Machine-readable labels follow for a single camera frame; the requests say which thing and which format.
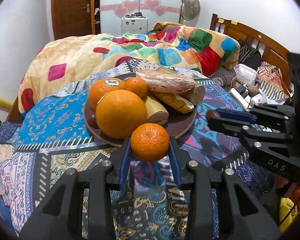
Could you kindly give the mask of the small mandarin orange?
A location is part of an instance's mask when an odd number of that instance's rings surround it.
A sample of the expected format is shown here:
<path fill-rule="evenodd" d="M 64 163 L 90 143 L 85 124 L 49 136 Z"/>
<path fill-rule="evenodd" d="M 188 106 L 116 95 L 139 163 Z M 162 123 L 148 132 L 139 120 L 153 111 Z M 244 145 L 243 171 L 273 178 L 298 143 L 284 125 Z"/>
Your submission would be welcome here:
<path fill-rule="evenodd" d="M 132 133 L 130 146 L 139 160 L 151 163 L 162 159 L 167 154 L 169 139 L 166 129 L 162 126 L 146 123 Z"/>

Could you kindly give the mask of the white power strip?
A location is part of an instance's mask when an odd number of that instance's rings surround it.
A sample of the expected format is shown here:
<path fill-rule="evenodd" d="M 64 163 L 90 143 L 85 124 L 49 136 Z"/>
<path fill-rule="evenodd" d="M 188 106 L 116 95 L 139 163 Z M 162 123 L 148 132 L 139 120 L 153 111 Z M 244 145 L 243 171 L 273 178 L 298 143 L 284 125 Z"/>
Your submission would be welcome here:
<path fill-rule="evenodd" d="M 251 108 L 251 97 L 249 95 L 246 95 L 245 97 L 239 92 L 232 88 L 230 89 L 230 95 L 238 102 L 238 104 L 243 107 L 244 109 Z"/>

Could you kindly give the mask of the striped cloth on bed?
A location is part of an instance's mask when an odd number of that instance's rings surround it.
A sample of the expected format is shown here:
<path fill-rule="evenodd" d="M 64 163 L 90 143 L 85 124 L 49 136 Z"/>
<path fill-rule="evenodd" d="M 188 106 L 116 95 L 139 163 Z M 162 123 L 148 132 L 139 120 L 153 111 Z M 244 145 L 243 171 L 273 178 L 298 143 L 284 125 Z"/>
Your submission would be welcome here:
<path fill-rule="evenodd" d="M 291 94 L 283 82 L 281 69 L 262 61 L 257 69 L 261 90 L 269 100 L 285 102 Z"/>

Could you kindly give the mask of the dark brown round plate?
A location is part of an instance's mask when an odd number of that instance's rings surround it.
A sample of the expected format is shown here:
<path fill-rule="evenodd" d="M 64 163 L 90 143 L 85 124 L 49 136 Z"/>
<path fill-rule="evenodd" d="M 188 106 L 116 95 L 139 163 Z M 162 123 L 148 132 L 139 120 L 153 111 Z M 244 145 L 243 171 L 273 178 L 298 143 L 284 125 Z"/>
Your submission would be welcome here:
<path fill-rule="evenodd" d="M 125 81 L 125 79 L 129 78 L 129 77 L 136 77 L 136 74 L 125 74 L 125 75 L 121 75 L 118 76 L 116 78 Z M 155 97 L 152 94 L 153 91 L 147 89 L 147 94 L 146 95 L 152 95 L 153 97 Z M 173 108 L 171 108 L 169 105 L 165 104 L 164 102 L 162 102 L 161 100 L 159 100 L 158 98 L 156 98 L 165 108 L 166 110 L 169 112 L 169 118 L 168 118 L 168 122 L 163 125 L 162 127 L 164 129 L 166 129 L 167 133 L 169 134 L 169 136 L 171 137 L 175 137 L 175 138 L 179 138 L 181 137 L 183 134 L 185 134 L 185 132 L 187 132 L 190 128 L 190 126 L 193 124 L 194 122 L 194 118 L 196 116 L 196 110 L 197 107 L 194 105 L 194 110 L 183 114 L 183 113 L 179 113 L 178 111 L 174 110 Z M 87 120 L 86 120 L 86 113 L 88 110 L 90 110 L 90 103 L 89 103 L 89 99 L 87 98 L 85 105 L 84 105 L 84 120 L 85 123 L 87 124 L 87 127 L 89 129 L 89 131 L 92 132 L 92 134 L 97 137 L 98 139 L 102 140 L 105 143 L 108 143 L 110 145 L 116 146 L 116 147 L 121 147 L 123 144 L 123 139 L 114 139 L 111 138 L 107 135 L 105 135 L 99 128 L 92 128 L 88 125 Z"/>

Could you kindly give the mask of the black bag on bed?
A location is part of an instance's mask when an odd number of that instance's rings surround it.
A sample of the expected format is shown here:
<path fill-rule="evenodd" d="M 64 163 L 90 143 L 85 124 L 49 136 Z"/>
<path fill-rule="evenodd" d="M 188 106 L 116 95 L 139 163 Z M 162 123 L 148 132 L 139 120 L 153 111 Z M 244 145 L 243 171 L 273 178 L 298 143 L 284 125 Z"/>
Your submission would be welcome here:
<path fill-rule="evenodd" d="M 261 65 L 261 54 L 260 52 L 249 46 L 245 41 L 238 40 L 240 45 L 238 64 L 244 64 L 251 69 L 257 70 Z"/>

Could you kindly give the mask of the blue patterned bedspread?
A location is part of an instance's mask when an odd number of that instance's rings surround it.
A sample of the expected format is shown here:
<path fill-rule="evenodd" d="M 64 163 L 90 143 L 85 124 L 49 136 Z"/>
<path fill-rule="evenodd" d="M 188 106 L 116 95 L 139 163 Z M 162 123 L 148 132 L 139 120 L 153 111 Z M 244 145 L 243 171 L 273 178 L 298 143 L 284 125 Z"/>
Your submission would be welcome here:
<path fill-rule="evenodd" d="M 59 177 L 69 168 L 84 171 L 108 159 L 113 146 L 93 137 L 84 121 L 84 105 L 92 83 L 157 65 L 128 60 L 118 67 L 71 83 L 38 102 L 22 124 L 5 122 L 0 128 L 0 213 L 7 227 L 19 235 L 27 219 Z M 237 138 L 211 131 L 206 112 L 240 105 L 221 86 L 196 70 L 177 68 L 205 88 L 190 129 L 178 139 L 179 147 L 205 166 L 225 160 L 264 202 L 274 175 L 237 153 Z M 183 239 L 189 192 L 180 191 L 172 178 L 168 157 L 155 163 L 132 160 L 130 177 L 121 191 L 112 191 L 111 204 L 117 239 Z"/>

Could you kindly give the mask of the cut baguette bread piece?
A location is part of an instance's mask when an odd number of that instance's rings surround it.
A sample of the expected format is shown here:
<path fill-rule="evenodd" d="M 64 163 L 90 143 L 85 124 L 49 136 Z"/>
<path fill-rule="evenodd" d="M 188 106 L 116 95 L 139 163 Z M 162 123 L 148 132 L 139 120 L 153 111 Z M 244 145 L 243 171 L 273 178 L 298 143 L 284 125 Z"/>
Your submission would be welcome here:
<path fill-rule="evenodd" d="M 142 100 L 147 110 L 147 122 L 161 126 L 168 122 L 169 112 L 155 97 L 147 95 Z"/>

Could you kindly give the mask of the large orange front Dole sticker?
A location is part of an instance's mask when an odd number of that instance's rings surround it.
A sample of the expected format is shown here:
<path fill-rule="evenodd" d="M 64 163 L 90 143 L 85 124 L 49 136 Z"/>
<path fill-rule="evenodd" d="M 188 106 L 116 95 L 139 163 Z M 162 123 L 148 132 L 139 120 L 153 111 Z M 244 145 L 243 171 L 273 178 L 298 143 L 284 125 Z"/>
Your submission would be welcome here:
<path fill-rule="evenodd" d="M 114 139 L 130 137 L 140 125 L 147 122 L 143 100 L 128 90 L 114 90 L 100 99 L 96 106 L 99 129 Z"/>

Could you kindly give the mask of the large orange dole sticker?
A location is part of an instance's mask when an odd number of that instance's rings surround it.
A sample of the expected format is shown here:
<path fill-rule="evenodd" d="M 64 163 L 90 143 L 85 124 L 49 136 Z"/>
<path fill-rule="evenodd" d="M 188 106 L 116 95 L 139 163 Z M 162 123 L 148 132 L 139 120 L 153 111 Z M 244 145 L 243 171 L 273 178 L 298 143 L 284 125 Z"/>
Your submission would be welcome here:
<path fill-rule="evenodd" d="M 115 77 L 108 77 L 96 81 L 91 85 L 88 93 L 88 99 L 91 109 L 96 109 L 97 103 L 102 98 L 102 96 L 114 90 L 124 89 L 124 87 L 125 82 Z"/>
<path fill-rule="evenodd" d="M 114 139 L 130 137 L 140 125 L 147 122 L 143 100 L 128 90 L 114 90 L 100 99 L 96 106 L 99 129 Z"/>

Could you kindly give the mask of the small mandarin on plate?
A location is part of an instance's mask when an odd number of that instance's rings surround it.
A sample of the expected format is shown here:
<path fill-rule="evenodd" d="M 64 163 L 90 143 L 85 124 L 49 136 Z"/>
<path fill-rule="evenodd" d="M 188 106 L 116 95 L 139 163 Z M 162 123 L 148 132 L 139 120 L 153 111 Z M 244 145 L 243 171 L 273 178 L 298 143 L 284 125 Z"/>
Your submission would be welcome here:
<path fill-rule="evenodd" d="M 125 90 L 131 91 L 143 98 L 147 94 L 148 85 L 139 77 L 129 77 L 125 79 Z"/>

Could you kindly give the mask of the dark purple fruit on plate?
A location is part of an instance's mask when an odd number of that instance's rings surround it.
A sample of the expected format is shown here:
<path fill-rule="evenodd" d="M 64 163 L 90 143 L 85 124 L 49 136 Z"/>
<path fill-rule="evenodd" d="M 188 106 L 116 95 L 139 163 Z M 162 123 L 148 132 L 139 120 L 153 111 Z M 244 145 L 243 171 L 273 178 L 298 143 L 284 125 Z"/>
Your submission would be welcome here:
<path fill-rule="evenodd" d="M 86 117 L 87 123 L 90 127 L 98 128 L 94 110 L 92 110 L 92 109 L 88 110 L 85 117 Z"/>

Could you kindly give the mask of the white box appliance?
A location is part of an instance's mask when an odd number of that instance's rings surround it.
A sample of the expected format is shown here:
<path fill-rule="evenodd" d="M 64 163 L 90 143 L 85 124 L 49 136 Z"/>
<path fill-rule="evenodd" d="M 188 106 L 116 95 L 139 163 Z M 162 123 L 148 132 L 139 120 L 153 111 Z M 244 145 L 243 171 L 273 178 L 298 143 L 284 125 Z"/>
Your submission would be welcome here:
<path fill-rule="evenodd" d="M 127 14 L 121 18 L 121 34 L 146 34 L 148 33 L 148 18 L 141 12 Z"/>

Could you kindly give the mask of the white wardrobe with pink hearts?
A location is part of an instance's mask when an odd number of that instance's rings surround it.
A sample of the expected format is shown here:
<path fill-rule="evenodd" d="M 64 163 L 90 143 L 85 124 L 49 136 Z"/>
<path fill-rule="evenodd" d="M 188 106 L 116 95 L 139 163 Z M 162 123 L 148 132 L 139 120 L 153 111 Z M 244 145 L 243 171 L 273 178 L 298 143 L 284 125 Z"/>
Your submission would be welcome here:
<path fill-rule="evenodd" d="M 148 18 L 148 30 L 157 22 L 180 21 L 183 0 L 100 0 L 100 29 L 102 33 L 121 34 L 121 19 L 127 14 L 142 13 Z"/>

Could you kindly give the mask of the colourful patchwork fleece blanket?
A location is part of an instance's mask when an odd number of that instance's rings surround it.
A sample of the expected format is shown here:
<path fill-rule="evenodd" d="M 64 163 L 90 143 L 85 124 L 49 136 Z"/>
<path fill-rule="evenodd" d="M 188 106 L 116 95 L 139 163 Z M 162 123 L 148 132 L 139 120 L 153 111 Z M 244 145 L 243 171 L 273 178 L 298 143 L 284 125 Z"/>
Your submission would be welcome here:
<path fill-rule="evenodd" d="M 239 50 L 239 42 L 228 35 L 174 22 L 157 22 L 147 34 L 102 33 L 58 39 L 49 42 L 28 67 L 19 86 L 18 109 L 25 115 L 63 87 L 130 59 L 194 69 L 210 76 L 221 66 L 234 68 Z"/>

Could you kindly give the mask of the brown wooden door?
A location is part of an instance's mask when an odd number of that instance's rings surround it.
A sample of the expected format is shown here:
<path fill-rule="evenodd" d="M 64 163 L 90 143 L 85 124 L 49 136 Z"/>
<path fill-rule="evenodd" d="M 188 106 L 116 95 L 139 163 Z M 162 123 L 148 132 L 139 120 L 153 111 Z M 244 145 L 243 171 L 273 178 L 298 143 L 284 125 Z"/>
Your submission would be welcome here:
<path fill-rule="evenodd" d="M 51 0 L 53 34 L 56 40 L 93 33 L 92 0 Z"/>

